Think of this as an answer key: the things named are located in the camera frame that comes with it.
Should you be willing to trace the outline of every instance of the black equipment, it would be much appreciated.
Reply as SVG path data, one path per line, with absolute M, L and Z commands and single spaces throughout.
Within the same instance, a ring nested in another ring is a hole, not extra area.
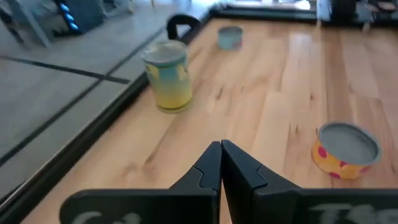
M 84 34 L 104 22 L 96 0 L 54 0 L 70 34 Z
M 301 189 L 222 140 L 211 143 L 169 189 L 84 190 L 72 195 L 61 207 L 61 224 L 217 224 L 221 177 L 234 224 L 398 220 L 398 190 Z

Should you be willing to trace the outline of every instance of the red polka dot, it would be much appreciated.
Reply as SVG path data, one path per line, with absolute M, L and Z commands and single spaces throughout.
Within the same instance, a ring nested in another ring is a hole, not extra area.
M 361 174 L 365 173 L 366 171 L 368 171 L 371 167 L 367 166 L 367 167 L 363 167 L 360 171 Z
M 328 156 L 328 153 L 326 152 L 326 150 L 322 146 L 319 146 L 318 154 L 322 158 L 326 158 Z
M 346 162 L 343 162 L 343 161 L 340 162 L 340 167 L 343 167 L 343 166 L 345 166 L 345 165 L 347 165 Z
M 330 172 L 329 175 L 331 175 L 334 178 L 340 179 L 340 175 L 336 174 L 335 172 Z

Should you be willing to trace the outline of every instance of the yellow can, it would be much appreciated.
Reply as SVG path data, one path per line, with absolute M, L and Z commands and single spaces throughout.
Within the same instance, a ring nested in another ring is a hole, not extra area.
M 355 179 L 381 158 L 381 148 L 367 131 L 347 123 L 321 127 L 312 148 L 321 170 L 338 179 Z
M 192 100 L 187 70 L 187 46 L 176 40 L 158 42 L 142 56 L 157 107 L 164 112 L 184 110 Z

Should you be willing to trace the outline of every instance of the wooden tabletop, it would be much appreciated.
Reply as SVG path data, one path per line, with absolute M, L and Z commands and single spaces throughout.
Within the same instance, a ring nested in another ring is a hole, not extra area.
M 244 29 L 237 52 L 216 44 L 217 30 L 228 24 Z M 82 189 L 168 188 L 221 139 L 301 187 L 398 187 L 396 35 L 212 20 L 189 46 L 192 106 L 161 113 L 146 89 L 23 223 L 59 223 L 62 202 Z M 310 151 L 316 130 L 329 121 L 373 133 L 380 163 L 357 180 L 322 172 Z M 223 197 L 221 223 L 229 222 Z

